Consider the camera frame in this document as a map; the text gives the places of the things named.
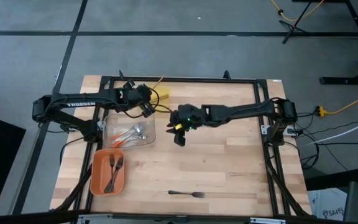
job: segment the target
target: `yellow cable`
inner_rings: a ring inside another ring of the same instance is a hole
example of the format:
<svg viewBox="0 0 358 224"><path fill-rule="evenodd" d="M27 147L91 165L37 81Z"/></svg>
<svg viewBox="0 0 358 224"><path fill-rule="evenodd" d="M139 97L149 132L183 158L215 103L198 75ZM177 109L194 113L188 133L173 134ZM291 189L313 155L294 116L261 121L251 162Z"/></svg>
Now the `yellow cable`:
<svg viewBox="0 0 358 224"><path fill-rule="evenodd" d="M274 2L274 0L271 0L271 2L274 4L274 6L276 7L276 9L279 11L280 8L279 8L279 6ZM310 12L306 13L306 14L302 17L302 19L308 17L308 15L310 15L314 10L316 10L323 2L324 2L324 0L321 0L321 2L320 2L317 6L315 6ZM295 21L298 20L298 19L289 19L289 18L287 18L287 17L284 16L284 13L280 13L280 15L281 15L284 19L286 19L286 20L288 20L288 21L291 21L291 22L295 22Z"/></svg>
<svg viewBox="0 0 358 224"><path fill-rule="evenodd" d="M339 110L337 110L337 111L334 111L334 112L326 111L326 110L323 109L322 106L320 106L320 107L319 107L319 115L320 115L321 117L323 117L325 114L337 114L337 113L343 111L344 109L346 109L346 108L348 108L348 107L350 107L350 106L352 106L352 105L354 105L354 104L356 104L356 103L358 103L358 100L356 100L355 102L353 102L353 103L351 103L351 104L349 104L349 105L347 105L347 106L344 106L343 108L341 108L341 109L339 109Z"/></svg>

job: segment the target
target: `fork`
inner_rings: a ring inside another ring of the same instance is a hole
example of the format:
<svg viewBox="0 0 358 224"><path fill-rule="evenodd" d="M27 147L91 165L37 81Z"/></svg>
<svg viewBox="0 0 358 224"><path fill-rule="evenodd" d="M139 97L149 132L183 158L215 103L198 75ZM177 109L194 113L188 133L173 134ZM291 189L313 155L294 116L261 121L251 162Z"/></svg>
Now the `fork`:
<svg viewBox="0 0 358 224"><path fill-rule="evenodd" d="M110 192L113 192L114 191L114 183L116 182L116 178L117 178L117 174L118 174L118 171L119 169L121 169L122 165L124 164L124 158L123 157L120 157L118 159L118 162L117 162L117 165L116 165L116 171L114 173L114 176L112 177L112 181L111 181L111 188L110 188Z"/></svg>
<svg viewBox="0 0 358 224"><path fill-rule="evenodd" d="M109 193L109 189L111 188L112 177L114 176L114 155L110 155L110 167L111 167L111 179L107 184L106 188L104 189L104 193Z"/></svg>
<svg viewBox="0 0 358 224"><path fill-rule="evenodd" d="M177 192L177 191L174 191L174 190L169 190L168 194L187 194L187 195L191 195L193 197L198 197L198 198L205 197L204 192Z"/></svg>

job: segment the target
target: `transparent tray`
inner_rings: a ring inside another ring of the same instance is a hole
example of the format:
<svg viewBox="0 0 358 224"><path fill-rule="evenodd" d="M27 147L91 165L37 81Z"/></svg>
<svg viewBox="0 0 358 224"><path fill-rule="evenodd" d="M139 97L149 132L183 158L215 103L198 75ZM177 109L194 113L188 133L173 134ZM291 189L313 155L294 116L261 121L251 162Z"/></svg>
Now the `transparent tray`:
<svg viewBox="0 0 358 224"><path fill-rule="evenodd" d="M131 110L131 114L140 114L140 110ZM117 114L115 111L110 111L110 115L107 116L103 121L103 146L104 148L113 148L113 144L116 141L125 139L125 143L119 148L122 150L126 149L135 149L142 146L148 146L154 143L155 141L155 121L154 115L144 118L143 116L139 118L130 118L124 113ZM147 136L145 139L137 138L139 135L135 135L134 126L141 125L142 136ZM113 136L123 133L125 134L120 136L117 139L113 139Z"/></svg>

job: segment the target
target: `white cable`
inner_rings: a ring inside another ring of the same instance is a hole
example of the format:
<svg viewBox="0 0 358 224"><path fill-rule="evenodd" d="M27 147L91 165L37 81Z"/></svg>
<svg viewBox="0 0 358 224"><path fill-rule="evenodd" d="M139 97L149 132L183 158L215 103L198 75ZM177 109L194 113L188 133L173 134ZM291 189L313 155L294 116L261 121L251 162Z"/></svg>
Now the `white cable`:
<svg viewBox="0 0 358 224"><path fill-rule="evenodd" d="M355 127L355 128L352 128L352 129L350 129L350 130L348 130L348 131L345 131L345 132L342 133L342 134L337 134L337 135L332 136L332 137L329 137L329 138L324 138L324 139L319 140L319 141L314 141L314 142L311 142L311 143L309 143L309 144L305 144L305 146L308 146L308 145L314 144L314 143L319 143L319 142L327 141L327 140L334 139L334 138L338 138L338 137L340 137L340 136L342 136L342 135L345 135L345 134L347 134L347 133L351 133L352 131L355 131L355 130L357 130L357 129L358 129L358 126Z"/></svg>

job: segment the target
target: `wooden table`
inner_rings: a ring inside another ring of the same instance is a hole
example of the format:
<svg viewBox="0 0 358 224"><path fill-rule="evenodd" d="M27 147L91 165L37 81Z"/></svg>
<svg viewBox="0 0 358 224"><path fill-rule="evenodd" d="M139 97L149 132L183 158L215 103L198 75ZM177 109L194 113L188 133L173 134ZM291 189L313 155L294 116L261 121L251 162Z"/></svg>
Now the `wooden table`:
<svg viewBox="0 0 358 224"><path fill-rule="evenodd" d="M97 92L100 80L101 76L85 76L81 93ZM280 80L267 80L267 83L271 98L285 97ZM116 82L114 87L122 84ZM185 103L197 107L255 103L251 84L162 82L159 86L170 89L169 103L173 110ZM93 107L77 108L75 116L91 119L93 111ZM186 134L185 147L174 144L173 135L165 132L168 121L169 114L155 113L155 144L125 151L124 190L119 195L93 197L92 212L272 216L257 118L190 131ZM70 133L68 141L79 137L79 132ZM296 144L292 138L285 140ZM66 147L50 208L59 206L78 183L85 147L83 141ZM297 150L284 145L280 154L289 191L311 213ZM84 188L80 208L85 207L88 189L89 184ZM169 195L168 190L206 192L207 197ZM279 211L283 213L277 186L276 194Z"/></svg>

